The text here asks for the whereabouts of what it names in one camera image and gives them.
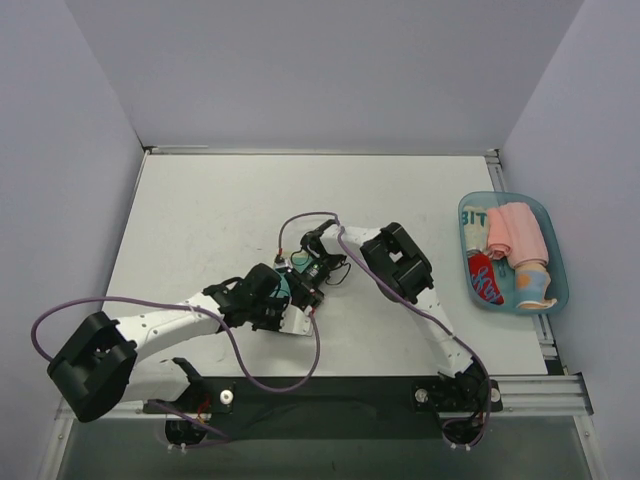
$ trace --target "wall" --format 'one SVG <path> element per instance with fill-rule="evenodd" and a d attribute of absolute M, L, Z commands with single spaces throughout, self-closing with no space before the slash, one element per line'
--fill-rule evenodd
<path fill-rule="evenodd" d="M 581 0 L 67 0 L 145 145 L 504 144 Z"/>
<path fill-rule="evenodd" d="M 35 478 L 60 398 L 31 323 L 105 290 L 142 150 L 62 0 L 1 10 L 0 478 L 14 480 Z M 45 326 L 45 348 L 85 312 Z"/>
<path fill-rule="evenodd" d="M 509 188 L 556 226 L 572 293 L 552 325 L 616 479 L 640 470 L 638 25 L 635 0 L 587 0 L 504 148 Z"/>

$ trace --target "teal plastic bin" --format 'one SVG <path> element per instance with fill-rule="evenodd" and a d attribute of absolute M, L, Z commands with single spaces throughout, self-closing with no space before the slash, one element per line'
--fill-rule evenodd
<path fill-rule="evenodd" d="M 551 283 L 547 289 L 546 298 L 556 298 L 558 302 L 551 308 L 540 310 L 528 310 L 525 308 L 516 307 L 515 300 L 515 272 L 509 267 L 507 259 L 494 261 L 493 270 L 495 273 L 496 281 L 500 293 L 504 297 L 504 303 L 502 305 L 496 305 L 489 303 L 480 297 L 471 281 L 471 274 L 469 272 L 469 264 L 467 262 L 467 247 L 464 239 L 464 229 L 462 225 L 462 209 L 466 206 L 492 208 L 499 207 L 509 202 L 524 202 L 531 207 L 531 211 L 536 217 L 542 236 L 547 245 L 549 252 L 549 264 L 547 265 L 547 271 L 551 277 Z M 507 192 L 473 192 L 465 196 L 460 200 L 458 205 L 458 222 L 460 225 L 460 244 L 462 245 L 462 257 L 464 259 L 465 276 L 467 279 L 467 288 L 469 289 L 469 295 L 473 301 L 480 307 L 489 310 L 496 310 L 505 313 L 515 313 L 518 315 L 535 315 L 537 313 L 555 313 L 559 312 L 569 301 L 569 285 L 567 283 L 567 275 L 564 271 L 564 264 L 562 263 L 562 255 L 560 254 L 560 247 L 558 246 L 558 240 L 553 230 L 553 224 L 551 218 L 547 213 L 547 210 L 536 200 L 526 195 L 520 195 L 518 193 Z"/>

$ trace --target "white table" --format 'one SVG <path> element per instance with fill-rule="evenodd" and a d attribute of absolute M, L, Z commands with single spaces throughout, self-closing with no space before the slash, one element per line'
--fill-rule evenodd
<path fill-rule="evenodd" d="M 178 302 L 204 287 L 271 265 L 288 217 L 330 210 L 346 225 L 401 223 L 433 265 L 456 333 L 493 375 L 546 374 L 530 317 L 473 305 L 464 283 L 459 200 L 492 190 L 483 157 L 333 155 L 150 155 L 118 253 L 109 295 Z M 285 249 L 324 218 L 300 220 Z M 324 287 L 317 318 L 317 375 L 433 375 L 431 352 L 403 308 L 385 299 L 354 266 L 340 287 Z M 108 304 L 112 318 L 143 309 Z M 255 375 L 298 376 L 309 369 L 312 338 L 235 330 Z M 158 354 L 186 357 L 203 375 L 242 375 L 224 333 Z"/>

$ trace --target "white knob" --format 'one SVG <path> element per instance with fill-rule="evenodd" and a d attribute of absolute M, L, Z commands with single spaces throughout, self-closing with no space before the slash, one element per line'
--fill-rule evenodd
<path fill-rule="evenodd" d="M 231 390 L 223 390 L 220 392 L 220 403 L 229 405 L 231 402 L 233 402 L 233 392 Z"/>

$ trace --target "pink towel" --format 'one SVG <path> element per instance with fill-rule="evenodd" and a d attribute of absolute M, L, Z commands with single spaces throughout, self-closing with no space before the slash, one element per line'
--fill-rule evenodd
<path fill-rule="evenodd" d="M 507 256 L 511 268 L 515 270 L 518 266 L 529 262 L 546 266 L 549 263 L 549 253 L 540 225 L 529 205 L 513 202 L 498 207 L 498 210 L 511 238 L 511 253 Z"/>
<path fill-rule="evenodd" d="M 491 260 L 500 260 L 511 253 L 511 237 L 500 210 L 490 208 L 487 210 L 487 217 L 489 217 L 487 256 Z"/>

